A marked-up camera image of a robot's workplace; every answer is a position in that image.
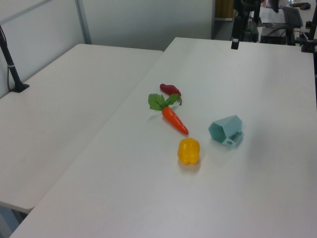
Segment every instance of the desk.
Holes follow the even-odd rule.
[[[176,38],[12,238],[315,238],[313,56],[230,46]],[[184,136],[149,109],[163,82],[182,93],[174,109],[200,142],[196,166],[178,162]],[[211,140],[211,122],[235,114],[239,147]]]
[[[316,0],[303,0],[302,2],[308,2],[311,4],[311,8],[308,10],[300,10],[299,7],[297,7],[297,9],[299,10],[299,13],[301,15],[302,21],[303,21],[303,26],[301,28],[295,28],[295,32],[294,32],[294,36],[299,37],[300,33],[298,31],[301,32],[309,32],[309,29],[305,28],[306,25],[306,21],[312,21],[313,19],[313,15],[314,15],[314,11],[315,11],[315,7],[316,7]],[[259,41],[261,40],[261,31],[262,31],[262,27],[258,27],[258,31],[259,31]]]
[[[77,45],[0,100],[0,205],[29,212],[162,52]]]

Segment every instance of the black mount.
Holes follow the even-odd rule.
[[[16,71],[16,68],[14,66],[12,57],[10,55],[9,49],[7,47],[7,43],[4,37],[4,33],[2,32],[2,29],[0,28],[0,47],[3,52],[3,55],[5,57],[6,63],[10,69],[11,75],[13,77],[15,87],[12,89],[12,92],[20,93],[30,87],[28,84],[23,84],[20,80],[20,77],[18,75],[18,72]]]
[[[296,43],[303,44],[302,45],[302,52],[306,53],[315,53],[315,46],[317,45],[317,40],[314,39],[315,32],[317,26],[317,5],[315,7],[315,12],[312,20],[312,26],[309,31],[308,37],[304,34],[303,37],[297,37]]]

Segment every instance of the white wall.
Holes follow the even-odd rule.
[[[84,43],[75,0],[49,1],[1,26],[22,82]],[[0,98],[6,93],[6,61],[0,51]]]
[[[165,50],[175,37],[211,38],[215,0],[79,0],[95,45]]]

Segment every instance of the green leaves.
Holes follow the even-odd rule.
[[[150,94],[148,102],[150,104],[150,109],[152,110],[162,111],[163,108],[166,107],[164,96],[157,93]]]
[[[149,95],[148,102],[150,104],[150,109],[162,111],[163,108],[168,107],[169,105],[173,105],[178,99],[180,99],[180,97],[176,93],[170,95],[166,101],[163,95],[155,93]]]
[[[166,100],[166,104],[173,105],[179,98],[180,98],[180,96],[178,94],[174,93],[174,94],[170,95],[169,98]]]

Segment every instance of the monitor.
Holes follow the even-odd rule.
[[[278,2],[279,2],[279,0],[268,0],[268,2],[271,5],[273,11],[278,13]]]

